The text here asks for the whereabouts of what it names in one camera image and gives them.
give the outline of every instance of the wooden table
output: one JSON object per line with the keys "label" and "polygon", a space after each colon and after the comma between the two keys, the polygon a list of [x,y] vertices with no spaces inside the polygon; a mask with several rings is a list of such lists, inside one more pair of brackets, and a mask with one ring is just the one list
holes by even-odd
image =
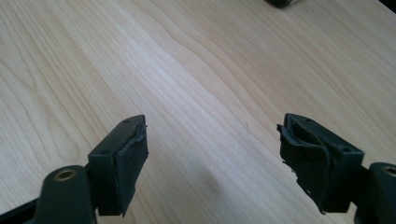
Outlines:
{"label": "wooden table", "polygon": [[396,163],[396,15],[375,0],[0,2],[0,213],[145,114],[124,219],[353,223],[319,213],[279,156],[287,112]]}

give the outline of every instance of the table surface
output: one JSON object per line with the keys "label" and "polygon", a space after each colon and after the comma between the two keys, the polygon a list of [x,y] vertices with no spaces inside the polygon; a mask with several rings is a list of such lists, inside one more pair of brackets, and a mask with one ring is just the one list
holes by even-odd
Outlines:
{"label": "table surface", "polygon": [[395,163],[396,15],[375,0],[0,2],[0,213],[146,115],[125,218],[353,223],[323,216],[279,156],[285,113]]}

